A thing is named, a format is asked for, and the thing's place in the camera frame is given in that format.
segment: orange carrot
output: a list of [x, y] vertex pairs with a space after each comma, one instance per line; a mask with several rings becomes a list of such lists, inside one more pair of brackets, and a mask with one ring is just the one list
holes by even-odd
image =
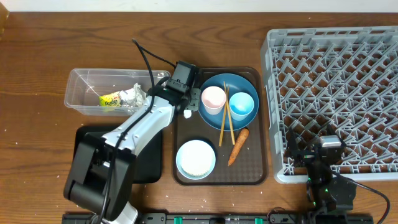
[[239, 133], [239, 136], [238, 136], [238, 139], [236, 140], [235, 146], [232, 149], [231, 156], [229, 157], [228, 166], [230, 166], [230, 165], [232, 165], [232, 163], [234, 163], [236, 156], [238, 156], [239, 151], [241, 150], [241, 148], [242, 148], [244, 142], [246, 141], [246, 139], [248, 138], [248, 136], [249, 136], [249, 130], [247, 128], [244, 128]]

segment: brown tray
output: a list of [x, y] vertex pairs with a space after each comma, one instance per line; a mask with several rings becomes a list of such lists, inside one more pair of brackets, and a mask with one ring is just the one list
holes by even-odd
[[[203, 68], [200, 72], [200, 85], [207, 79], [221, 74], [233, 73], [247, 79], [255, 87], [259, 95], [259, 111], [254, 120], [247, 126], [249, 137], [244, 143], [234, 164], [228, 167], [228, 159], [233, 145], [229, 131], [223, 135], [223, 145], [218, 146], [220, 130], [207, 124], [199, 112], [193, 112], [192, 117], [185, 119], [178, 116], [175, 121], [176, 135], [173, 150], [173, 177], [182, 185], [256, 185], [267, 178], [267, 153], [264, 141], [264, 118], [262, 117], [261, 77], [253, 68]], [[240, 130], [234, 132], [237, 138]], [[201, 139], [209, 143], [216, 153], [216, 165], [213, 172], [202, 180], [190, 180], [184, 177], [175, 165], [178, 149], [187, 141]]]

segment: wooden chopstick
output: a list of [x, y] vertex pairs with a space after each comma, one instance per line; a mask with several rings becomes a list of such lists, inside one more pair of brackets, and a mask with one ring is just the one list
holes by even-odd
[[[226, 95], [226, 100], [228, 100], [228, 92], [229, 92], [229, 88], [227, 89], [225, 95]], [[223, 134], [224, 134], [224, 125], [225, 125], [225, 116], [226, 116], [226, 103], [224, 104], [224, 113], [223, 113], [223, 123], [221, 124], [221, 133], [220, 133], [220, 141], [218, 142], [218, 146], [221, 147], [222, 143], [223, 143]]]
[[[229, 93], [229, 86], [228, 90], [225, 87], [225, 82], [224, 82], [224, 91]], [[229, 110], [229, 99], [227, 97], [226, 99], [226, 109], [228, 112], [228, 120], [229, 120], [229, 130], [231, 131], [231, 138], [232, 138], [232, 145], [235, 145], [235, 136], [234, 136], [234, 128], [232, 127], [232, 118], [231, 118], [231, 111]]]

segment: pink cup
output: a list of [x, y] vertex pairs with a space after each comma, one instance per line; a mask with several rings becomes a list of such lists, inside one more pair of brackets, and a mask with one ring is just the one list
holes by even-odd
[[205, 105], [207, 113], [216, 115], [223, 109], [226, 102], [226, 95], [220, 87], [211, 86], [201, 93], [201, 101]]

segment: wooden table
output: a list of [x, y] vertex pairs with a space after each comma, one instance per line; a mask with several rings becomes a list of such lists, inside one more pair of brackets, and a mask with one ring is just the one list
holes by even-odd
[[[73, 68], [146, 69], [131, 38], [168, 60], [200, 67], [249, 66], [261, 72], [260, 48], [270, 29], [398, 25], [397, 14], [317, 13], [11, 13], [0, 42], [0, 223], [60, 223], [83, 212], [62, 192], [76, 130], [126, 118], [83, 116], [63, 104]], [[170, 67], [151, 59], [152, 68]], [[268, 116], [267, 105], [263, 105]], [[135, 185], [139, 210], [267, 213], [305, 211], [305, 185], [278, 184], [268, 152], [267, 180], [250, 187], [184, 187], [172, 178], [171, 126], [164, 129], [164, 168], [155, 184]], [[368, 182], [391, 200], [386, 223], [397, 223], [398, 182]], [[358, 189], [355, 213], [379, 220], [378, 195]]]

